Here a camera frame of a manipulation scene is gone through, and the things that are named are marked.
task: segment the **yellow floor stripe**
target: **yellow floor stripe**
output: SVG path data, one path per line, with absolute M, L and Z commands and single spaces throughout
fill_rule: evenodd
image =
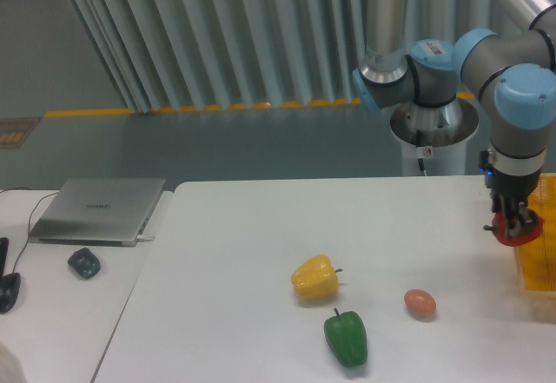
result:
M 121 116 L 129 115 L 130 112 L 125 108 L 115 109 L 74 109 L 69 111 L 48 111 L 44 114 L 45 118 L 60 116 Z
M 460 99 L 474 99 L 474 96 L 469 92 L 458 92 L 458 98 Z M 354 98 L 351 102 L 348 102 L 344 98 L 334 99 L 332 102 L 326 101 L 324 99 L 314 99 L 310 101 L 308 107 L 337 107 L 344 105 L 361 105 L 360 98 Z M 254 103 L 251 107 L 248 107 L 244 103 L 232 103 L 227 110 L 230 111 L 241 111 L 246 109 L 271 109 L 272 105 L 269 102 L 258 102 Z M 301 102 L 298 101 L 286 101 L 280 104 L 279 108 L 305 108 Z M 172 107 L 162 107 L 158 110 L 152 110 L 150 114 L 172 114 L 175 112 L 196 112 L 197 109 L 193 105 L 186 105 L 179 108 L 178 110 Z M 202 108 L 202 111 L 217 112 L 222 111 L 220 105 L 206 105 Z M 128 116 L 131 115 L 125 108 L 117 109 L 75 109 L 68 111 L 48 111 L 44 114 L 45 118 L 57 118 L 63 116 Z
M 470 92 L 458 92 L 459 99 L 475 99 L 475 95 Z

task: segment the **computer mouse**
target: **computer mouse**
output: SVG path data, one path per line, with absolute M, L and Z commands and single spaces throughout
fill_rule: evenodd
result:
M 3 275 L 3 269 L 8 258 L 9 245 L 10 240 L 6 237 L 0 238 L 0 314 L 5 314 L 14 307 L 21 285 L 19 273 Z
M 75 251 L 68 259 L 68 264 L 85 280 L 93 277 L 101 269 L 101 262 L 88 248 Z
M 6 274 L 0 278 L 0 314 L 5 314 L 14 307 L 20 285 L 21 275 L 19 273 Z

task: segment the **cable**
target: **cable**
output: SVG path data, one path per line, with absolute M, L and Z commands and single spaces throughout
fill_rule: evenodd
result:
M 425 176 L 428 176 L 427 175 L 427 169 L 425 168 L 425 161 L 423 160 L 422 157 L 417 159 L 417 164 L 419 164 L 419 170 L 421 171 L 421 173 Z
M 11 190 L 31 190 L 31 188 L 27 188 L 26 186 L 18 186 L 16 188 L 8 188 L 8 189 L 0 190 L 0 195 L 3 194 L 4 192 L 9 192 Z
M 21 258 L 22 254 L 23 254 L 23 251 L 25 251 L 25 249 L 27 248 L 27 244 L 29 244 L 29 234 L 31 233 L 31 219 L 33 218 L 33 214 L 35 213 L 36 209 L 38 208 L 38 206 L 41 204 L 42 201 L 44 201 L 46 198 L 50 198 L 51 196 L 54 196 L 54 195 L 57 195 L 57 194 L 58 193 L 55 192 L 53 194 L 43 196 L 41 199 L 39 199 L 39 201 L 36 203 L 35 207 L 31 211 L 31 215 L 29 215 L 29 222 L 27 223 L 27 241 L 25 242 L 25 245 L 23 246 L 22 250 L 19 252 L 19 255 L 16 258 L 16 262 L 14 263 L 14 268 L 11 271 L 12 273 L 16 272 L 17 262 Z

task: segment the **laptop lid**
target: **laptop lid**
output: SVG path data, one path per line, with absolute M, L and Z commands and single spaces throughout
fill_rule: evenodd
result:
M 30 231 L 30 242 L 134 246 L 164 183 L 164 179 L 68 179 Z

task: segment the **egg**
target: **egg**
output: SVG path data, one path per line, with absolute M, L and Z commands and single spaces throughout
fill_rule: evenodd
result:
M 412 314 L 420 317 L 430 317 L 436 312 L 436 301 L 434 297 L 420 289 L 411 289 L 403 297 L 407 309 Z

